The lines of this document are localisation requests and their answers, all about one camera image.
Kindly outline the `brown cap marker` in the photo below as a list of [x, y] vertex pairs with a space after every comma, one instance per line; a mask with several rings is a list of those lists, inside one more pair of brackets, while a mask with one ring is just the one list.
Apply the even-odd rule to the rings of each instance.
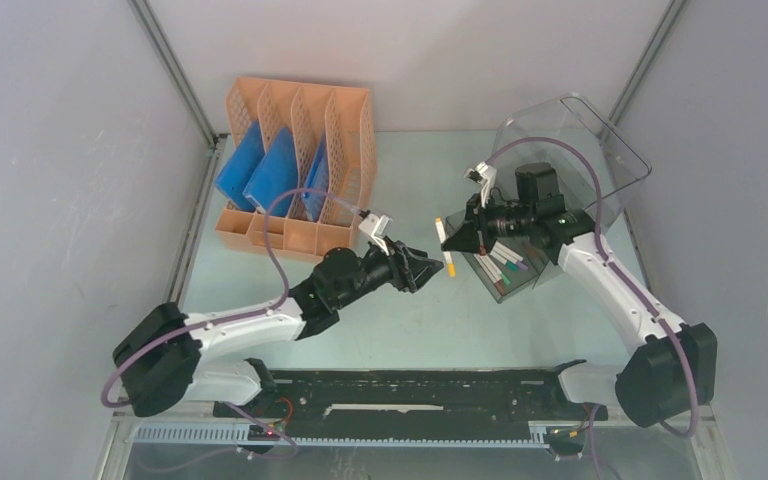
[[478, 263], [479, 263], [479, 266], [482, 268], [482, 270], [483, 270], [483, 271], [485, 272], [485, 274], [487, 275], [487, 277], [488, 277], [489, 281], [492, 283], [492, 285], [493, 285], [493, 287], [495, 288], [495, 290], [496, 290], [496, 291], [497, 291], [497, 292], [498, 292], [500, 295], [503, 295], [503, 294], [505, 293], [505, 290], [504, 290], [504, 288], [503, 288], [503, 283], [502, 283], [502, 280], [501, 280], [501, 279], [497, 279], [497, 278], [496, 278], [496, 275], [495, 275], [495, 273], [494, 273], [494, 270], [493, 270], [493, 269], [492, 269], [490, 266], [488, 266], [488, 265], [487, 265], [487, 263], [486, 263], [486, 258], [485, 258], [484, 256], [481, 256], [481, 255], [477, 255], [477, 256], [476, 256], [476, 260], [478, 261]]

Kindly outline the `green cap marker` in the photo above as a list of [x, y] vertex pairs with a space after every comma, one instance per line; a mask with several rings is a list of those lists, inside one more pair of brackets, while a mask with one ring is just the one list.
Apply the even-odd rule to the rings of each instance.
[[493, 261], [492, 257], [487, 255], [482, 257], [484, 264], [486, 265], [487, 269], [491, 272], [492, 276], [494, 277], [496, 282], [501, 283], [502, 285], [509, 285], [510, 280], [504, 275], [502, 270], [496, 265], [496, 263]]

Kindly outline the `purple cap marker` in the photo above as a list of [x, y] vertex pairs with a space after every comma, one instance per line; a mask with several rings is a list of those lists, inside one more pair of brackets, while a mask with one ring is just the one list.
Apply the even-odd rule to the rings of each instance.
[[529, 269], [529, 266], [526, 264], [524, 258], [518, 253], [511, 250], [510, 248], [508, 248], [507, 246], [505, 246], [501, 241], [498, 241], [496, 243], [495, 248], [498, 249], [502, 254], [504, 254], [514, 264], [516, 264], [519, 268], [524, 270]]

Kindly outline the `blue folder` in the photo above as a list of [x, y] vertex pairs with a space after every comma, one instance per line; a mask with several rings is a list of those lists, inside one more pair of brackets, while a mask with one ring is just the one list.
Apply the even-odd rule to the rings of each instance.
[[319, 221], [326, 200], [323, 191], [327, 191], [328, 186], [327, 138], [323, 134], [315, 152], [311, 169], [303, 185], [306, 191], [300, 194], [300, 200], [308, 221]]
[[214, 182], [217, 190], [241, 211], [255, 211], [255, 206], [246, 199], [243, 191], [264, 156], [261, 126], [260, 122], [255, 120]]
[[270, 148], [254, 169], [243, 195], [258, 213], [265, 213], [283, 193], [298, 186], [298, 167], [292, 133], [286, 127], [275, 135]]

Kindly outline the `clear plastic drawer cabinet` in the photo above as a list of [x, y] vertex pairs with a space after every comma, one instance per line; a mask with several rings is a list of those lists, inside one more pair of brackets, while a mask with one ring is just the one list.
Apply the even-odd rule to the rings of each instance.
[[[586, 98], [567, 94], [511, 115], [497, 129], [487, 162], [498, 170], [491, 197], [510, 207], [510, 234], [499, 238], [528, 270], [510, 270], [486, 254], [460, 253], [485, 276], [497, 302], [560, 274], [558, 256], [575, 236], [608, 232], [651, 174], [650, 162]], [[441, 243], [466, 219], [446, 218]], [[476, 256], [491, 256], [510, 280], [500, 295]]]

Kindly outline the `blue folder front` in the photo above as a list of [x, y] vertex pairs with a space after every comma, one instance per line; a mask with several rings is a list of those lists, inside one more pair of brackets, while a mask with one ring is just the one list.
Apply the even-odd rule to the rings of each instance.
[[255, 120], [214, 182], [217, 190], [241, 211], [255, 211], [255, 206], [246, 199], [243, 191], [264, 156], [261, 126], [260, 122]]

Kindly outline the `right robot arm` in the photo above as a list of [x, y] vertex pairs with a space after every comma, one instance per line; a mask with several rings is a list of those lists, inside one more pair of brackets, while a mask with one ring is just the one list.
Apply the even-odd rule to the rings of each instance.
[[617, 405], [640, 427], [659, 424], [676, 436], [693, 436], [700, 407], [714, 393], [714, 332], [684, 321], [631, 275], [610, 250], [598, 217], [568, 208], [550, 164], [516, 169], [515, 201], [493, 198], [496, 173], [486, 162], [466, 172], [480, 190], [467, 200], [443, 251], [484, 256], [503, 238], [526, 239], [591, 295], [629, 353], [620, 369], [587, 362], [564, 368], [541, 392], [545, 411], [566, 418], [584, 403]]

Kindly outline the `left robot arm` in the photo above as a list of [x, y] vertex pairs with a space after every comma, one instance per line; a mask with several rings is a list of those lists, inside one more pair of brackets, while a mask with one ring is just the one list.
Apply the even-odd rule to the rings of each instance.
[[272, 303], [207, 314], [186, 314], [174, 302], [156, 306], [113, 350], [126, 405], [152, 417], [184, 401], [230, 402], [252, 416], [276, 403], [267, 368], [256, 358], [239, 365], [224, 357], [249, 348], [316, 336], [339, 311], [384, 285], [415, 293], [443, 262], [400, 241], [370, 244], [364, 256], [333, 248], [311, 274]]

